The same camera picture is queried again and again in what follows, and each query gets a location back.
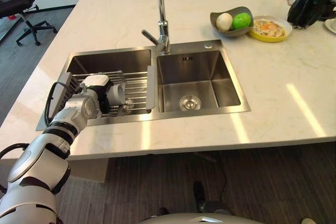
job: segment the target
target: office chair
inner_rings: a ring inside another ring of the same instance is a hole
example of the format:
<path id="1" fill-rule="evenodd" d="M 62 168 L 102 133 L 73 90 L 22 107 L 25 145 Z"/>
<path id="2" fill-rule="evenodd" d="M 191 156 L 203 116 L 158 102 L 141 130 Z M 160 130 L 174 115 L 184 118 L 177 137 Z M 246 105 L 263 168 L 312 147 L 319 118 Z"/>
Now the office chair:
<path id="1" fill-rule="evenodd" d="M 21 18 L 26 22 L 29 28 L 25 29 L 25 32 L 16 40 L 18 46 L 22 46 L 20 40 L 33 34 L 35 39 L 35 45 L 39 46 L 41 43 L 37 40 L 36 34 L 39 30 L 48 30 L 52 29 L 54 33 L 57 33 L 57 30 L 54 26 L 51 26 L 48 22 L 43 21 L 35 26 L 33 26 L 28 20 L 25 19 L 23 11 L 29 9 L 35 0 L 0 0 L 0 18 L 11 16 L 14 14 L 19 14 Z"/>

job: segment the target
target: person's foot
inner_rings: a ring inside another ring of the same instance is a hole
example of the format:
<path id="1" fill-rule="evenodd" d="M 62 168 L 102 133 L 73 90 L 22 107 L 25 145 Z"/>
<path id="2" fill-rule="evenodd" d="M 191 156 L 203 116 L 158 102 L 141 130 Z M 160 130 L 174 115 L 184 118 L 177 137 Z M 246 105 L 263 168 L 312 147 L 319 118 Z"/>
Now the person's foot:
<path id="1" fill-rule="evenodd" d="M 204 188 L 200 181 L 194 182 L 194 197 L 196 200 L 197 211 L 202 212 L 205 204 Z"/>
<path id="2" fill-rule="evenodd" d="M 312 219 L 306 218 L 302 220 L 301 224 L 316 224 L 316 222 Z"/>

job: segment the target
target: stainless steel sink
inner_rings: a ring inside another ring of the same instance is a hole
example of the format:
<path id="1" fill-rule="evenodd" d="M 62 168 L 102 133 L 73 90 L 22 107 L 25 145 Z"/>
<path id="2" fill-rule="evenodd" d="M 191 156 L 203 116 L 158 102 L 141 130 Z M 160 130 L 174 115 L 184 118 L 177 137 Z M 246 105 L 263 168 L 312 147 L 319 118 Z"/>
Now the stainless steel sink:
<path id="1" fill-rule="evenodd" d="M 71 72 L 81 81 L 104 72 L 117 82 L 118 71 L 126 80 L 129 103 L 111 107 L 88 125 L 250 110 L 220 40 L 172 44 L 169 54 L 155 46 L 74 53 L 62 73 Z M 41 120 L 37 129 L 43 128 Z"/>
<path id="2" fill-rule="evenodd" d="M 160 112 L 241 104 L 219 50 L 159 56 L 157 60 Z"/>

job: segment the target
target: chair base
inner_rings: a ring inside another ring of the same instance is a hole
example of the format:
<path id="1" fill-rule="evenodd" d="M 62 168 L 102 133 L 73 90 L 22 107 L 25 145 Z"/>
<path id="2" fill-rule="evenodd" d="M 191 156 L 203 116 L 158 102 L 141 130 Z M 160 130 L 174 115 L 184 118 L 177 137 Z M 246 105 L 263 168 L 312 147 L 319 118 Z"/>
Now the chair base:
<path id="1" fill-rule="evenodd" d="M 33 37 L 35 39 L 35 45 L 39 46 L 41 45 L 41 43 L 37 40 L 37 31 L 40 30 L 49 30 L 52 29 L 54 34 L 57 33 L 57 30 L 54 26 L 51 26 L 48 22 L 43 21 L 40 22 L 38 24 L 36 24 L 35 26 L 33 26 L 29 21 L 27 21 L 26 19 L 24 19 L 24 21 L 26 22 L 26 24 L 28 25 L 29 28 L 25 29 L 25 32 L 16 40 L 16 43 L 18 46 L 22 46 L 22 43 L 20 43 L 20 40 L 22 40 L 23 38 L 25 38 L 26 36 L 28 36 L 29 34 L 33 34 Z"/>

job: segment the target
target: countertop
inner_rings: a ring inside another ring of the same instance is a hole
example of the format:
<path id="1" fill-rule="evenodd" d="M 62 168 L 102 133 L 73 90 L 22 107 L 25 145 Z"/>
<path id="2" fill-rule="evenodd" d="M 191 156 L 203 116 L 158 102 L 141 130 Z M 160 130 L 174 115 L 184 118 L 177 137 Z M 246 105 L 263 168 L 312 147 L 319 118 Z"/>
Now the countertop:
<path id="1" fill-rule="evenodd" d="M 221 39 L 250 112 L 85 128 L 69 159 L 267 147 L 334 141 L 336 36 L 323 22 L 268 44 L 225 38 L 210 12 L 247 6 L 253 15 L 287 18 L 287 0 L 165 0 L 171 43 Z M 31 142 L 49 89 L 71 52 L 149 46 L 158 36 L 157 0 L 80 0 L 22 89 L 0 128 L 0 149 Z M 5 158 L 17 158 L 20 151 Z"/>

